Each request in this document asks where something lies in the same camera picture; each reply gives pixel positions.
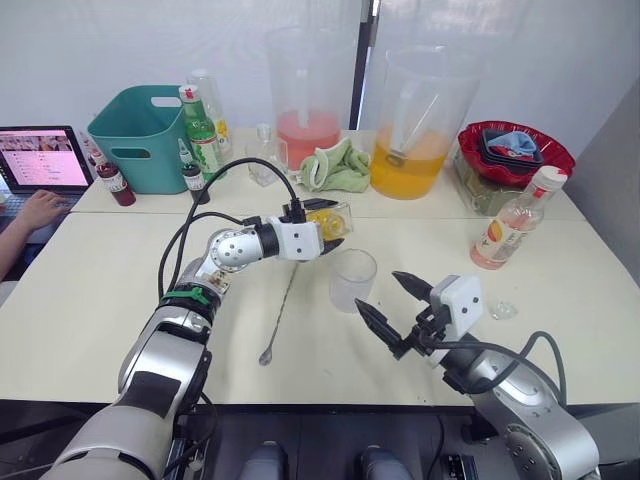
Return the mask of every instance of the blue cloth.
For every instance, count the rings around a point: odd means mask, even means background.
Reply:
[[[536,144],[524,132],[511,132],[500,135],[487,142],[487,147],[506,147],[516,155],[531,156],[535,153]]]

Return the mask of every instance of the white table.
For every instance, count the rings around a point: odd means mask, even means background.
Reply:
[[[353,139],[360,149],[371,152],[374,140],[372,131],[344,132]],[[234,156],[244,157],[244,146],[255,136],[255,129],[234,129]],[[449,165],[439,175],[433,189],[417,200],[393,200],[380,195],[371,187],[362,194],[345,192],[310,193],[301,186],[296,191],[301,198],[322,197],[347,201],[354,217],[362,218],[479,218],[471,210],[457,191],[457,178]],[[211,202],[198,207],[198,211],[216,210],[230,215],[274,215],[281,211],[288,201],[287,191],[280,182],[268,187],[260,187],[249,178],[247,167],[230,170],[225,178],[211,189]],[[102,181],[97,180],[73,208],[74,212],[113,213],[180,213],[185,214],[191,207],[189,192],[178,195],[137,195],[136,203],[121,207],[107,191]],[[583,215],[567,195],[560,191],[549,202],[547,219],[584,220]]]
[[[183,219],[71,214],[0,309],[0,398],[110,402],[122,359],[156,306],[160,255]],[[194,225],[185,261],[200,256],[222,225]],[[486,316],[473,332],[479,338],[520,348],[532,331],[548,330],[563,352],[571,403],[640,401],[640,290],[589,224],[546,220],[494,272],[468,259],[485,226],[484,219],[358,218],[345,246],[377,259],[369,301],[403,334],[421,307],[392,270],[431,283],[475,273],[486,297],[501,296],[519,310],[511,320]],[[331,306],[329,261],[299,267],[268,367],[258,356],[293,264],[270,259],[235,276],[213,326],[206,393],[226,403],[469,405],[440,380],[441,371],[415,353],[395,361],[359,317]],[[531,358],[555,377],[548,349]]]

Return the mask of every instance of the person's arm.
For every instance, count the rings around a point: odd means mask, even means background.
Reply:
[[[69,210],[56,206],[63,202],[63,197],[46,190],[38,190],[25,202],[18,216],[0,233],[0,280],[11,270],[29,235]]]

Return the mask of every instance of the person's hand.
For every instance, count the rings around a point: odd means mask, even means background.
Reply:
[[[68,212],[69,207],[56,206],[65,202],[60,195],[38,190],[25,202],[15,221],[28,230],[37,230],[49,225],[58,215]]]

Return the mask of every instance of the teal plastic basket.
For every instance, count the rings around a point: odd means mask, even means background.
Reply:
[[[178,138],[189,145],[177,85],[141,85],[120,92],[87,129],[136,193],[180,193]]]

